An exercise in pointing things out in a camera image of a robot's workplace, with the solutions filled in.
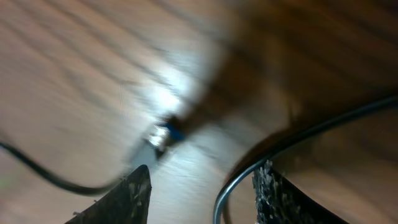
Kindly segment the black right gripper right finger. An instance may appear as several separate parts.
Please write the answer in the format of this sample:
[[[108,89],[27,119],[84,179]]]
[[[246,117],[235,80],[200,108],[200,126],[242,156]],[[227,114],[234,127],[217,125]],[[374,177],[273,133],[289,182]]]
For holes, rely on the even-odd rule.
[[[254,171],[258,224],[348,224],[272,168],[267,161]]]

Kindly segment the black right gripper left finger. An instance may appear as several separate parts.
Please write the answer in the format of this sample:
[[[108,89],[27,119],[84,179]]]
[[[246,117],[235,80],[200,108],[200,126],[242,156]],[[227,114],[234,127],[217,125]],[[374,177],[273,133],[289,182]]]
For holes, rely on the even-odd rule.
[[[151,191],[149,168],[141,165],[65,224],[146,224]]]

